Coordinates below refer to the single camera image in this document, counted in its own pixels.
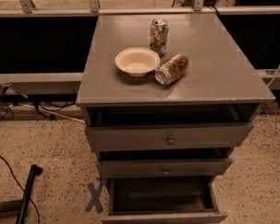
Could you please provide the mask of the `grey bottom drawer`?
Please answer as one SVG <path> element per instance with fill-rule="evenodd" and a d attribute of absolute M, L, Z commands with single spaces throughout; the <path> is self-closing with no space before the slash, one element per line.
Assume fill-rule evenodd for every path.
<path fill-rule="evenodd" d="M 219 224 L 227 217 L 205 176 L 113 179 L 109 194 L 104 224 Z"/>

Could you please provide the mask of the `grey drawer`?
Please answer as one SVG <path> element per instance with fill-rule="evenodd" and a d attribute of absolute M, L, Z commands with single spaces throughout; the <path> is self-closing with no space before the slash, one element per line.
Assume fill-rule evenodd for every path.
<path fill-rule="evenodd" d="M 113 152 L 236 147 L 253 129 L 254 109 L 241 115 L 234 105 L 121 106 L 89 113 L 91 149 Z"/>
<path fill-rule="evenodd" d="M 227 217 L 205 176 L 113 179 L 109 194 L 104 224 L 219 224 Z"/>
<path fill-rule="evenodd" d="M 96 152 L 103 178 L 223 175 L 231 165 L 222 148 Z"/>

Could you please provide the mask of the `grey top drawer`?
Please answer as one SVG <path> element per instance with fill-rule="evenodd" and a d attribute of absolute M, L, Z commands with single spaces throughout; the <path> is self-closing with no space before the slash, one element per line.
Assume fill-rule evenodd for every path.
<path fill-rule="evenodd" d="M 236 147 L 253 129 L 254 109 L 241 115 L 234 105 L 121 106 L 89 113 L 91 149 L 113 152 Z"/>

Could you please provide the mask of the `grey drawer cabinet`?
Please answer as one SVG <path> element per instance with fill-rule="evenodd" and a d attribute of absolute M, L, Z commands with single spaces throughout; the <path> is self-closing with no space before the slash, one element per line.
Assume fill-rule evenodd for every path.
<path fill-rule="evenodd" d="M 104 15 L 96 24 L 89 58 L 77 96 L 91 125 L 91 108 L 121 106 L 234 105 L 243 115 L 250 106 L 273 101 L 266 84 L 214 14 L 171 14 L 166 54 L 189 58 L 186 73 L 169 86 L 152 74 L 131 77 L 115 65 L 126 48 L 149 42 L 150 15 Z"/>

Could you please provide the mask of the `grey middle drawer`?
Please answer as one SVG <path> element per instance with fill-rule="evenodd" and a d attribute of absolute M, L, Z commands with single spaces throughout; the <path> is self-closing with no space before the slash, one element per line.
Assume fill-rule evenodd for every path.
<path fill-rule="evenodd" d="M 222 148 L 96 152 L 103 178 L 223 175 L 231 165 Z"/>

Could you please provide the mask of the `white paper bowl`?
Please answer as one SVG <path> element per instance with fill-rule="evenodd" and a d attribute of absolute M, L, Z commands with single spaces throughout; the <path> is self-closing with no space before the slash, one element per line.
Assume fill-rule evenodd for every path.
<path fill-rule="evenodd" d="M 143 77 L 160 64 L 160 56 L 151 49 L 129 48 L 115 58 L 116 67 L 132 77 Z"/>

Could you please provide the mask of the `lying orange drink can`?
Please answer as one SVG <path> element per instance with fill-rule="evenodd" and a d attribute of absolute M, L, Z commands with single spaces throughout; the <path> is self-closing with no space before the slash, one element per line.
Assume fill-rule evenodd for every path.
<path fill-rule="evenodd" d="M 177 53 L 156 68 L 155 79 L 162 85 L 170 85 L 184 75 L 188 66 L 188 57 Z"/>

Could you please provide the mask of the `upright drink can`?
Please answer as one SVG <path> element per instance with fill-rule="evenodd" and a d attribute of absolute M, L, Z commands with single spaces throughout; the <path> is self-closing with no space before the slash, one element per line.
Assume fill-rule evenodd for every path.
<path fill-rule="evenodd" d="M 149 47 L 159 56 L 166 51 L 167 35 L 169 26 L 166 20 L 156 19 L 150 24 L 150 44 Z"/>

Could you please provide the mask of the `blue tape cross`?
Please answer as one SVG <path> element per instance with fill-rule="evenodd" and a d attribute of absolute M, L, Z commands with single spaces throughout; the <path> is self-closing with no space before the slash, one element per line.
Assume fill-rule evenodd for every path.
<path fill-rule="evenodd" d="M 104 211 L 104 208 L 100 201 L 100 195 L 105 186 L 105 182 L 102 178 L 97 178 L 96 181 L 99 183 L 98 187 L 95 187 L 92 182 L 88 184 L 88 190 L 91 195 L 91 199 L 86 205 L 85 211 L 90 212 L 92 208 L 95 208 L 98 214 L 101 214 Z"/>

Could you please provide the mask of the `black metal stand leg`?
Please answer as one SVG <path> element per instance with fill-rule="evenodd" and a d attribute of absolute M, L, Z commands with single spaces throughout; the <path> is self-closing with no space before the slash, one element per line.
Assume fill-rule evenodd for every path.
<path fill-rule="evenodd" d="M 40 175 L 42 171 L 43 169 L 36 164 L 31 166 L 22 198 L 20 200 L 0 202 L 0 214 L 15 214 L 17 215 L 16 224 L 24 224 L 28 204 L 33 202 L 31 199 L 31 193 L 35 177 Z"/>

